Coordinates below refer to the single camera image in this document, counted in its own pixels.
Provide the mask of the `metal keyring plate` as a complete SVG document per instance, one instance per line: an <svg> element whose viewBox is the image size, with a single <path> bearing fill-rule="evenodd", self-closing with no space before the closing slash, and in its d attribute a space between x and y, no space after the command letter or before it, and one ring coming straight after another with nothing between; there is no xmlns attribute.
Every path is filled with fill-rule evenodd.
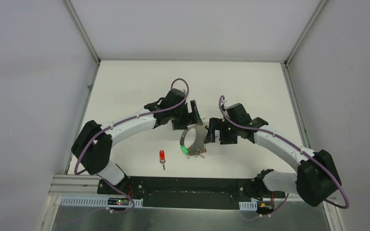
<svg viewBox="0 0 370 231"><path fill-rule="evenodd" d="M197 150L205 148L204 139L207 130L204 125L191 125L188 130L184 130L181 134L179 145L185 145L189 154L195 153Z"/></svg>

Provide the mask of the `green tag key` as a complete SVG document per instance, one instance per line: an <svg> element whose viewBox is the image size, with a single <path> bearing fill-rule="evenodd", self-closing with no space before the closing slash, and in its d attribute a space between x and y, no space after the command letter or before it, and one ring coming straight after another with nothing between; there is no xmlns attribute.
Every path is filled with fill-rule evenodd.
<svg viewBox="0 0 370 231"><path fill-rule="evenodd" d="M184 155L188 155L189 154L189 150L188 148L185 146L185 145L181 145L181 151Z"/></svg>

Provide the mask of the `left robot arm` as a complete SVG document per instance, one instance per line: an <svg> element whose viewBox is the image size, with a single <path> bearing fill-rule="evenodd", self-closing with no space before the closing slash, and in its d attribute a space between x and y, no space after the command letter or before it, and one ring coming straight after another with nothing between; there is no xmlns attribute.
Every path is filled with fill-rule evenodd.
<svg viewBox="0 0 370 231"><path fill-rule="evenodd" d="M127 191L126 174L110 160L111 149L119 142L140 132L152 130L171 122L174 130L185 130L202 119L197 105L186 103L186 94L171 89L165 97L146 104L137 113L118 122L86 122L74 141L71 152L90 175L98 175L109 182L115 194Z"/></svg>

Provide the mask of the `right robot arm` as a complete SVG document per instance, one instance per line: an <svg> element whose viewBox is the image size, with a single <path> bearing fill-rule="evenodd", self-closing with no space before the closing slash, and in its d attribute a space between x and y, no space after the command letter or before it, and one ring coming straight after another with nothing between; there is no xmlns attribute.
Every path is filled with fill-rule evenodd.
<svg viewBox="0 0 370 231"><path fill-rule="evenodd" d="M317 152L291 142L264 119L251 118L240 103L226 108L220 102L219 109L222 117L209 119L206 143L215 142L216 132L219 133L221 145L237 144L242 138L269 150L294 170L293 173L262 170L251 183L243 186L247 196L262 200L278 191L296 194L310 206L322 202L336 205L329 197L339 191L344 199L344 205L339 207L349 207L348 197L329 152Z"/></svg>

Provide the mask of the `red tag key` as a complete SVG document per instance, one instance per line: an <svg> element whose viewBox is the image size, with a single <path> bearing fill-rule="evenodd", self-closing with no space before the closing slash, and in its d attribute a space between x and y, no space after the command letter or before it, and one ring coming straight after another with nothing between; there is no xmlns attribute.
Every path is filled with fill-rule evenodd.
<svg viewBox="0 0 370 231"><path fill-rule="evenodd" d="M163 150L160 150L160 152L159 152L159 162L162 165L163 170L166 170L166 168L165 168L165 163L166 163L165 152Z"/></svg>

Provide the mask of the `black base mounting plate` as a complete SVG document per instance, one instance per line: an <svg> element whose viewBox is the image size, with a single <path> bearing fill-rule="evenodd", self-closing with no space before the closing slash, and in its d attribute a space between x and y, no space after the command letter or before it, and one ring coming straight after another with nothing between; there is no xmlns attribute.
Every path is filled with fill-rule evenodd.
<svg viewBox="0 0 370 231"><path fill-rule="evenodd" d="M233 197L228 193L163 192L137 200L142 200L144 207L238 210L240 203L250 202L252 199Z"/></svg>

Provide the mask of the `aluminium front rail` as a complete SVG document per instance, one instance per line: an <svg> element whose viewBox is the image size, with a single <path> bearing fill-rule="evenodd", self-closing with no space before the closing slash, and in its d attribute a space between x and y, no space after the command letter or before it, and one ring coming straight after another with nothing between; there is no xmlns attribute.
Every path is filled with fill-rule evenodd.
<svg viewBox="0 0 370 231"><path fill-rule="evenodd" d="M269 190L262 180L221 178L127 177L114 186L96 176L56 175L49 189L50 195L117 195L119 191L135 199L156 193L228 193L233 197L262 201L281 198L286 190Z"/></svg>

